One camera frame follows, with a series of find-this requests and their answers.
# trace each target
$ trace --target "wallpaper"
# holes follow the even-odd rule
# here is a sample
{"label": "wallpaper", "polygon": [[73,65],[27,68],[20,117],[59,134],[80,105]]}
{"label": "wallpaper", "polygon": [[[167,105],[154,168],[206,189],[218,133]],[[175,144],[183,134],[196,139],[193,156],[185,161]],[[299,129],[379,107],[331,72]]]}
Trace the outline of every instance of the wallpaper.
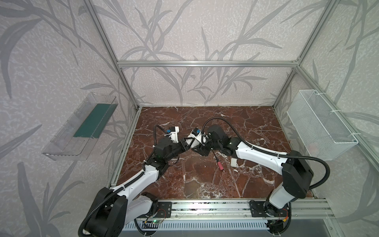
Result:
{"label": "wallpaper", "polygon": [[379,152],[379,1],[342,1],[302,67]]}
{"label": "wallpaper", "polygon": [[124,75],[141,105],[272,105],[289,67],[140,67]]}
{"label": "wallpaper", "polygon": [[[296,60],[327,0],[93,2],[118,60]],[[124,73],[141,105],[272,105],[289,70]]]}
{"label": "wallpaper", "polygon": [[327,0],[94,0],[118,60],[296,60]]}
{"label": "wallpaper", "polygon": [[[135,110],[81,1],[0,1],[0,236],[75,236]],[[43,147],[89,92],[119,105],[86,161]]]}
{"label": "wallpaper", "polygon": [[[301,89],[311,89],[296,75],[285,95],[275,108],[280,124],[291,148],[308,155],[295,127],[287,115],[294,97]],[[312,183],[325,173],[323,165],[309,162],[314,171]],[[370,167],[358,147],[327,161],[330,177],[313,191],[318,198],[326,198],[346,237],[374,237],[379,231],[379,174]]]}

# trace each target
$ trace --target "green board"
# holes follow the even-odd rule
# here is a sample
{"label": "green board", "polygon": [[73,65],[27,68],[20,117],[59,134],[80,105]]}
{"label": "green board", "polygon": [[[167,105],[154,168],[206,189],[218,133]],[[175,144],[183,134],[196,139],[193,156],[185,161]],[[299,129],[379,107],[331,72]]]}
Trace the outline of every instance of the green board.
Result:
{"label": "green board", "polygon": [[97,104],[80,125],[74,137],[99,138],[116,107],[117,104]]}

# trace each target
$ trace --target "white small box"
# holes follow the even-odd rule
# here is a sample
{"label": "white small box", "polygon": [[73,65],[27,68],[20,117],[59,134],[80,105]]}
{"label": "white small box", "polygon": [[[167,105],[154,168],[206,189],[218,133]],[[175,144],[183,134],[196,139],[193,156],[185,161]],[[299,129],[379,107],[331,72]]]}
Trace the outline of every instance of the white small box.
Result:
{"label": "white small box", "polygon": [[231,158],[231,159],[230,159],[230,166],[231,166],[231,167],[234,167],[234,168],[237,168],[237,167],[238,167],[237,159],[236,159],[236,158]]}

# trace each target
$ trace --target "marble surface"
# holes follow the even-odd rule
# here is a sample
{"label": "marble surface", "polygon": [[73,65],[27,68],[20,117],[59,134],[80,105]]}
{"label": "marble surface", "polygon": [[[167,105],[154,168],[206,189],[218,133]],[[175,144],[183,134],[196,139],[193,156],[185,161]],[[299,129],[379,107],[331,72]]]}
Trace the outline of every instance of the marble surface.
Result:
{"label": "marble surface", "polygon": [[[289,143],[271,107],[144,107],[139,117],[131,145],[122,166],[118,184],[141,170],[143,160],[151,153],[153,126],[179,126],[179,139],[193,128],[201,128],[212,117],[230,121],[240,134],[253,144],[276,151],[290,151]],[[229,137],[233,130],[221,120],[219,124]],[[160,199],[177,198],[265,198],[282,182],[282,177],[271,169],[248,160],[238,159],[238,167],[230,166],[230,157],[216,155],[224,166],[220,171],[211,152],[202,157],[193,151],[180,155],[177,164],[145,191]]]}

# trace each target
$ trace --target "vent grille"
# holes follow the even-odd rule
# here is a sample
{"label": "vent grille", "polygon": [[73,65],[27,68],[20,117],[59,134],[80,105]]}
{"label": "vent grille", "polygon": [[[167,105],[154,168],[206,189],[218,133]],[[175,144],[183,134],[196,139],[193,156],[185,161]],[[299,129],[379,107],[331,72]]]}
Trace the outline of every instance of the vent grille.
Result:
{"label": "vent grille", "polygon": [[[143,221],[138,221],[142,230],[266,230],[267,220],[187,220],[187,221],[171,221],[165,220],[161,224],[147,224],[148,227],[154,229],[144,229]],[[134,222],[130,222],[124,226],[123,231],[135,231]]]}

